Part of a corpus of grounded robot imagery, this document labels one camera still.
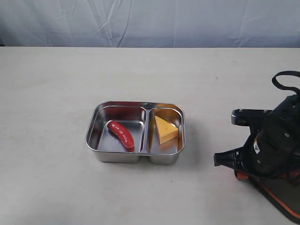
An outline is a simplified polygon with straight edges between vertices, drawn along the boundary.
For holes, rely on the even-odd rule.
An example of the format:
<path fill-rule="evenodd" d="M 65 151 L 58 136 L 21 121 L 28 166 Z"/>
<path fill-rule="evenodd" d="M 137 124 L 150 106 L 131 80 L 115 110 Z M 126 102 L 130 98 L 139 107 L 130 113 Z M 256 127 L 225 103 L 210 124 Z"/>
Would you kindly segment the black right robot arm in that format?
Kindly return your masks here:
<path fill-rule="evenodd" d="M 242 147 L 214 154 L 214 165 L 260 180 L 300 183 L 300 99 L 288 96 L 273 110 L 236 109 L 231 123 L 249 127 Z"/>

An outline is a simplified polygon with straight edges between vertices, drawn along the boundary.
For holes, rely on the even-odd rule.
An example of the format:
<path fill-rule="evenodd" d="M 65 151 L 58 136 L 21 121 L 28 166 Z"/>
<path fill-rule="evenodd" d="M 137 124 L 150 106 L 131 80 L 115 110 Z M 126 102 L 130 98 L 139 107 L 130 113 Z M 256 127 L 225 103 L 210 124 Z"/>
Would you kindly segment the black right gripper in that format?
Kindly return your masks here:
<path fill-rule="evenodd" d="M 300 183 L 300 118 L 267 115 L 260 130 L 250 128 L 242 147 L 214 154 L 214 165 L 234 170 L 237 180 L 280 177 Z"/>

